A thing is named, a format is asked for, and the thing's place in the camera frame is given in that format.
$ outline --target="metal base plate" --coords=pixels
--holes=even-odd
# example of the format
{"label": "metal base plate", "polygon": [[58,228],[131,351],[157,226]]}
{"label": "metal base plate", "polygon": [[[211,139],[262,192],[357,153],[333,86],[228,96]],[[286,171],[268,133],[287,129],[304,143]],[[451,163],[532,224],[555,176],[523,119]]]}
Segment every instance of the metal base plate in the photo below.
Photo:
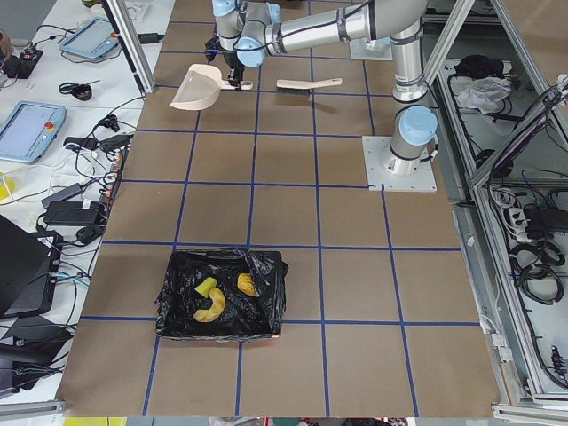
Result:
{"label": "metal base plate", "polygon": [[[364,136],[363,152],[367,169],[367,182],[371,191],[435,193],[436,180],[430,162],[421,162],[411,176],[395,176],[385,169],[379,161],[379,153],[391,143],[390,136]],[[421,158],[428,153],[424,150]]]}
{"label": "metal base plate", "polygon": [[358,38],[349,42],[351,59],[361,60],[392,60],[392,48],[385,44],[375,42],[374,49],[369,49],[369,44],[364,38]]}

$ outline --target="computer monitor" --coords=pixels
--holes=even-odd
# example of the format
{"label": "computer monitor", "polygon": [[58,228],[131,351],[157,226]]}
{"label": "computer monitor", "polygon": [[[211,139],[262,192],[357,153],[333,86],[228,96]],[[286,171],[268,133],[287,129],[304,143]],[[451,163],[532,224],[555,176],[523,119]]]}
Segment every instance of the computer monitor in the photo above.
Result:
{"label": "computer monitor", "polygon": [[50,310],[59,252],[56,233],[48,244],[0,215],[0,318],[37,315]]}

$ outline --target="power adapter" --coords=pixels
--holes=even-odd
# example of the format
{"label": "power adapter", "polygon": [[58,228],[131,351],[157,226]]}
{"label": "power adapter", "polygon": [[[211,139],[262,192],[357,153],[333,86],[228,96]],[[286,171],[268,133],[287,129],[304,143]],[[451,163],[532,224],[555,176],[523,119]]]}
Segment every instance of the power adapter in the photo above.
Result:
{"label": "power adapter", "polygon": [[79,242],[81,242],[85,246],[88,246],[93,241],[95,241],[98,237],[100,237],[103,234],[103,232],[104,232],[104,229],[103,229],[102,226],[93,224],[93,225],[89,225],[89,226],[85,226],[84,228],[81,228],[79,231],[77,231],[75,236],[77,237],[77,240]]}
{"label": "power adapter", "polygon": [[568,232],[568,211],[560,209],[525,209],[529,231],[549,233]]}
{"label": "power adapter", "polygon": [[80,201],[52,201],[45,211],[43,221],[54,226],[98,225],[105,218],[105,206],[91,202],[85,208]]}

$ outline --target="hand brush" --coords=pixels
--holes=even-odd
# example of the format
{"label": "hand brush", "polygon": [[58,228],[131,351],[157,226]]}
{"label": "hand brush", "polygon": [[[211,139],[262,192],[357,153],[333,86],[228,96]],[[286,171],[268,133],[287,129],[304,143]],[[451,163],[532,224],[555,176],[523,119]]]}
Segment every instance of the hand brush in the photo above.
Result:
{"label": "hand brush", "polygon": [[276,91],[278,93],[288,93],[292,95],[310,96],[313,89],[322,87],[339,86],[343,83],[341,78],[332,78],[330,80],[321,80],[319,82],[303,82],[297,80],[278,80],[276,82]]}

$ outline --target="white table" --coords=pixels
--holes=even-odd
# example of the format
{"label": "white table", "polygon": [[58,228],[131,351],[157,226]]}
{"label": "white table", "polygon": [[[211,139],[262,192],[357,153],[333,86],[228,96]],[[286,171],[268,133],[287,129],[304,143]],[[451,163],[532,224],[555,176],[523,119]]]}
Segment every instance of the white table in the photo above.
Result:
{"label": "white table", "polygon": [[[142,20],[134,21],[137,31],[139,33],[157,32],[164,34],[174,3],[175,0],[150,1],[145,17]],[[85,8],[79,0],[58,0],[44,24],[63,28],[75,28],[92,16],[90,10]],[[56,28],[40,28],[34,37],[34,41],[43,40],[54,34],[61,34],[61,31]],[[152,69],[155,68],[160,47],[160,43],[143,46],[144,53]],[[123,53],[119,58],[98,64],[72,64],[60,56],[59,47],[55,41],[41,43],[38,48],[44,50],[44,55],[34,70],[32,78],[18,80],[12,87],[0,91],[0,123],[6,119],[20,100],[64,106],[67,109],[67,119],[61,126],[57,138],[51,143],[44,156],[35,164],[26,165],[17,162],[0,161],[0,171],[11,176],[16,183],[13,194],[15,198],[47,188],[51,174],[56,168],[58,168],[55,171],[57,174],[56,185],[84,183],[86,178],[76,173],[75,156],[71,151],[63,148],[63,140],[66,137],[87,136],[92,127],[113,108],[129,99],[140,96]],[[101,80],[101,82],[93,84],[93,98],[89,101],[82,102],[70,95],[64,96],[59,93],[58,86],[60,83],[67,81],[87,83],[93,80]],[[126,107],[116,111],[115,114],[120,121],[136,126],[143,105],[142,100],[131,102]],[[127,126],[121,125],[121,128],[124,132],[132,132],[132,129]],[[96,134],[98,138],[107,138],[115,133],[111,130],[100,128]],[[85,167],[86,162],[80,162],[80,170],[85,170]],[[44,213],[40,201],[47,194],[42,193],[24,201],[0,206],[0,214],[26,231],[33,232],[36,227],[37,217]],[[99,198],[98,188],[92,185],[83,194],[83,198],[97,200]],[[66,240],[72,240],[75,237],[76,230],[77,228],[74,227],[60,227],[57,229]],[[99,241],[95,241],[88,248],[66,248],[64,253],[83,253],[95,249],[98,244]],[[86,253],[82,256],[70,258],[63,256],[62,260],[86,269],[92,257],[93,253]],[[59,270],[69,274],[76,273],[74,268],[65,265],[62,265]],[[87,293],[86,288],[83,286],[78,286],[77,290],[76,307],[70,324],[74,324],[79,320]],[[71,281],[59,284],[55,289],[52,308],[43,317],[54,323],[65,323],[71,312],[74,297],[75,290]],[[10,321],[1,321],[1,323],[4,325],[11,324]],[[71,342],[67,342],[59,354],[66,353],[70,347]],[[21,390],[20,393],[0,399],[0,405],[53,400],[60,380],[61,375],[53,375],[49,378],[41,379],[32,390]]]}
{"label": "white table", "polygon": [[[153,0],[150,2],[145,17],[135,20],[136,30],[141,33],[164,34],[170,19],[174,0]],[[94,15],[84,7],[79,0],[58,0],[45,19],[44,24],[62,28],[76,28],[91,19]],[[50,36],[63,34],[56,28],[40,28],[33,41],[38,42]],[[20,100],[52,103],[64,107],[116,107],[126,100],[140,96],[138,86],[132,77],[130,68],[124,57],[124,52],[115,59],[100,63],[75,64],[60,55],[58,41],[48,40],[38,44],[43,50],[43,56],[37,64],[31,77],[18,80],[12,87],[0,91],[0,104],[15,105]],[[154,69],[161,43],[144,44],[144,54],[150,68]],[[118,53],[115,49],[108,54],[112,58]],[[81,101],[71,95],[59,93],[59,85],[64,82],[89,83],[100,80],[92,85],[93,97]],[[143,101],[129,104],[130,108],[141,109]]]}

